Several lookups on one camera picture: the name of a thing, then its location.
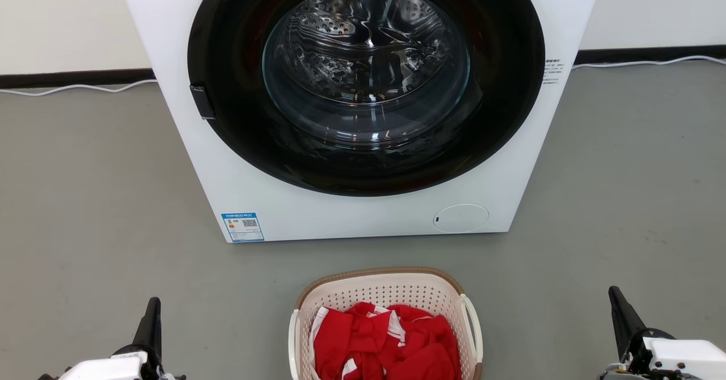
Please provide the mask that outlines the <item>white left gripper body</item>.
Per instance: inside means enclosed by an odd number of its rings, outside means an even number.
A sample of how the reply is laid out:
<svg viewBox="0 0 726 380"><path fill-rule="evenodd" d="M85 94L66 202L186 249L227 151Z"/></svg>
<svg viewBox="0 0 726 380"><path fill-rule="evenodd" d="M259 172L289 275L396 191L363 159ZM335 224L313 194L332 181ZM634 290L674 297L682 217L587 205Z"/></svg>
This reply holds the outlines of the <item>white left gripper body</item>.
<svg viewBox="0 0 726 380"><path fill-rule="evenodd" d="M148 345L131 344L109 358L83 360L65 369L59 377L44 373L40 379L187 379L166 372L161 355Z"/></svg>

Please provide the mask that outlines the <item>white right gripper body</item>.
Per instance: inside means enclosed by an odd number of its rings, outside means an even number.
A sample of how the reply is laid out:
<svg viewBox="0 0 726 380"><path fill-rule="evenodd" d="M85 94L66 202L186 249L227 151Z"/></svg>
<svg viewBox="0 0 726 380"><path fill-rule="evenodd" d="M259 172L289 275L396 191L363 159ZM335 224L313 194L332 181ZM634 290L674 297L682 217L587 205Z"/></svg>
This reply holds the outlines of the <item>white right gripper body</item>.
<svg viewBox="0 0 726 380"><path fill-rule="evenodd" d="M638 331L622 359L601 379L725 379L725 353L707 340L679 340L653 328Z"/></svg>

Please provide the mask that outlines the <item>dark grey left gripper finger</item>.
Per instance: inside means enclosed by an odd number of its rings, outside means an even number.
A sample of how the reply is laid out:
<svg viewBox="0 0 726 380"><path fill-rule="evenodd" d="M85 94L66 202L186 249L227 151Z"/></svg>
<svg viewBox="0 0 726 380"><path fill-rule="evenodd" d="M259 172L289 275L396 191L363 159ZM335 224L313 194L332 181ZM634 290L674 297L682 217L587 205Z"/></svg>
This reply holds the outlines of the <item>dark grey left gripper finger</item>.
<svg viewBox="0 0 726 380"><path fill-rule="evenodd" d="M162 364L161 301L158 297L150 298L147 310L138 324L134 345L146 351L155 365Z"/></svg>

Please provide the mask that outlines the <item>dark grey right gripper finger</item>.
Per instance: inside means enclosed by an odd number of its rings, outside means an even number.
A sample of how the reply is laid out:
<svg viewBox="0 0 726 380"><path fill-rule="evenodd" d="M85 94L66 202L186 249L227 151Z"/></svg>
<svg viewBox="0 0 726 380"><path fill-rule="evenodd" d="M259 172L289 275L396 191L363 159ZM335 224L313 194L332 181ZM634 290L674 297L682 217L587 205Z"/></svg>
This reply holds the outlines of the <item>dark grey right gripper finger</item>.
<svg viewBox="0 0 726 380"><path fill-rule="evenodd" d="M624 360L630 355L638 359L644 347L643 336L648 334L647 326L630 303L627 302L619 287L612 285L607 290L610 311L614 326L615 346L619 358Z"/></svg>

